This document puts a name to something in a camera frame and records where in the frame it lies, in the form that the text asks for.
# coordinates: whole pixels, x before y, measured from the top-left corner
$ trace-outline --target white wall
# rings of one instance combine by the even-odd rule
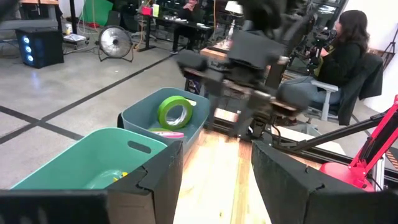
[[[63,13],[63,17],[70,17],[70,3],[69,0],[59,0],[60,3],[60,9]],[[75,0],[75,12],[76,12],[76,17],[79,17],[82,10],[83,6],[85,5],[85,0]]]
[[[385,50],[398,28],[396,4],[396,0],[348,0],[344,11],[357,9],[365,12],[368,17],[368,32],[371,35],[369,46]],[[390,108],[395,95],[398,95],[398,44],[396,53],[384,71],[382,95],[364,101],[366,106],[375,111],[384,112]]]

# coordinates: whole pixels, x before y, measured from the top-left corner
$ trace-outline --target teal plastic bin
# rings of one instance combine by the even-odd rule
[[[166,148],[125,129],[105,128],[78,141],[13,189],[103,189]]]
[[[148,131],[150,128],[160,128],[157,110],[159,105],[170,96],[183,96],[186,99],[196,103],[196,105],[193,107],[192,118],[188,124],[181,129],[175,130],[176,132],[184,133],[184,139],[164,138],[158,134]],[[137,102],[135,105],[132,105],[128,109],[124,110],[122,112],[122,118],[125,129],[148,136],[152,139],[156,139],[167,145],[176,140],[183,140],[183,152],[185,154],[198,138],[199,133],[209,115],[209,110],[209,99],[184,90],[179,90],[177,88],[162,88]]]

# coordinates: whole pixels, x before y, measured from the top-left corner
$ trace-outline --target long dark hair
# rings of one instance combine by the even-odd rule
[[[368,49],[369,34],[366,32],[368,18],[363,11],[350,10],[340,15],[341,34],[333,41],[332,45],[337,47],[348,42],[357,43],[361,52]]]

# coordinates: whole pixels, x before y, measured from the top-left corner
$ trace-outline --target mint green bin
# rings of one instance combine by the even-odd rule
[[[125,129],[95,131],[13,186],[13,189],[103,189],[160,151],[164,143]]]

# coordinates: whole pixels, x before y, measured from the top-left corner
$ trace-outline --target person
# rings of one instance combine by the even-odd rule
[[[318,89],[311,81],[345,86],[352,78],[351,71],[356,63],[368,49],[369,34],[366,31],[368,18],[359,10],[350,10],[341,14],[336,23],[336,38],[331,43],[331,49],[327,52],[321,51],[321,64],[318,68],[319,74],[315,77],[300,77],[284,82],[288,88],[298,88],[304,91],[311,101],[324,103],[326,91]],[[336,105],[340,102],[341,90],[330,96],[330,104]],[[278,125],[292,126],[297,124],[295,118],[283,118],[277,121]]]
[[[197,0],[189,0],[186,5],[182,8],[182,10],[179,12],[178,17],[180,19],[186,19],[189,22],[194,21],[194,15],[193,12],[195,10],[195,6],[197,5]],[[188,44],[187,44],[187,50],[192,50],[193,48],[193,43],[195,42],[195,34],[196,30],[191,27],[187,26],[178,26],[174,30],[174,39],[173,39],[173,47],[171,50],[171,54],[177,54],[178,53],[178,40],[180,38],[180,35],[183,35],[184,37],[188,38]]]

